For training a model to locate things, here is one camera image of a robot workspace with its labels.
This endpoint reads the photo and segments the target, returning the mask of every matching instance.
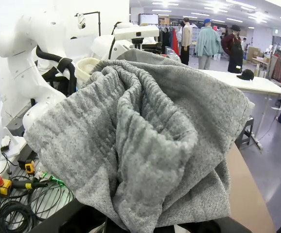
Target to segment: cardboard box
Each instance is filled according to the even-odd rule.
[[[227,165],[231,177],[231,217],[253,233],[276,233],[265,201],[235,144],[227,155]]]
[[[249,47],[247,50],[247,56],[246,59],[249,61],[252,61],[252,58],[256,58],[258,55],[260,54],[260,49],[259,48],[255,48],[255,47]]]

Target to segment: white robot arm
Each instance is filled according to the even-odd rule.
[[[18,92],[37,102],[23,118],[25,129],[65,98],[44,81],[32,60],[32,49],[37,45],[43,52],[65,58],[65,30],[65,23],[58,15],[44,12],[34,16],[22,15],[11,31],[0,35],[0,56],[8,58]],[[70,76],[67,70],[63,75],[67,78]]]

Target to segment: white table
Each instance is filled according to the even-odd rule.
[[[257,146],[261,149],[262,146],[260,142],[256,139],[255,135],[257,136],[259,130],[261,129],[263,119],[267,110],[267,106],[269,104],[270,96],[281,95],[281,87],[275,85],[273,82],[265,78],[254,77],[253,80],[246,81],[246,80],[239,79],[237,77],[238,74],[233,74],[229,72],[220,72],[214,70],[202,70],[202,71],[226,84],[229,84],[230,86],[238,88],[239,90],[267,95],[267,101],[262,113],[262,119],[258,124],[255,134],[252,134],[253,140],[256,142]]]

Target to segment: metal stand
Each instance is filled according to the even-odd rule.
[[[258,135],[258,132],[259,132],[259,130],[260,130],[261,127],[262,127],[263,119],[264,119],[264,117],[265,117],[265,114],[266,114],[266,111],[267,111],[267,107],[268,107],[268,105],[269,105],[269,101],[270,101],[270,95],[267,96],[266,104],[265,104],[265,107],[264,107],[263,113],[262,113],[262,119],[261,119],[261,121],[259,122],[259,124],[258,124],[258,126],[257,126],[257,130],[256,130],[255,133],[252,133],[252,135],[251,135],[253,141],[256,143],[257,147],[258,147],[260,150],[262,150],[263,147],[262,147],[261,143],[259,142],[259,140],[256,138],[256,136]]]
[[[89,13],[83,13],[83,15],[91,15],[91,14],[98,14],[98,34],[101,36],[101,12],[99,11],[94,11],[94,12],[89,12]]]

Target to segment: black hat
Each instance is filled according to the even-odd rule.
[[[241,31],[240,27],[238,25],[235,25],[235,24],[232,25],[231,30],[236,31],[236,32]]]
[[[242,75],[237,75],[239,79],[243,80],[253,80],[254,79],[254,73],[250,69],[246,69],[242,72]]]

